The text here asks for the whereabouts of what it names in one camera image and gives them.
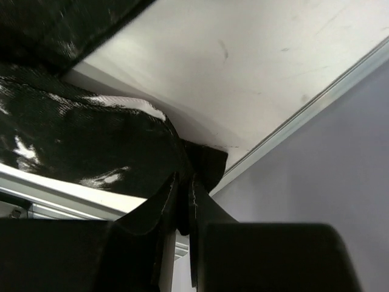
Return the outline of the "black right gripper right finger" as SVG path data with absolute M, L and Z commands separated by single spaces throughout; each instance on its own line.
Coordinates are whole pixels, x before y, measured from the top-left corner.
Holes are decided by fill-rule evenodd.
M 322 223 L 240 223 L 194 176 L 188 189 L 197 291 L 360 291 L 339 233 Z

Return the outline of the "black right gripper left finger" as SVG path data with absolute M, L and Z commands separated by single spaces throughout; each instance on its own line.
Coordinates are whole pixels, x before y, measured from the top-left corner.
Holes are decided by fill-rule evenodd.
M 105 220 L 1 220 L 2 291 L 170 291 L 178 175 Z

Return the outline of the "black white tie-dye trousers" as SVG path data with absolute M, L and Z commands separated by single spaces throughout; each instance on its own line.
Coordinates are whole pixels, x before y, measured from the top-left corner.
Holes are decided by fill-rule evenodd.
M 221 180 L 227 153 L 181 139 L 143 99 L 105 96 L 62 76 L 150 1 L 1 2 L 1 162 L 93 189 L 153 196 L 180 177 L 177 227 L 188 235 L 188 188 Z

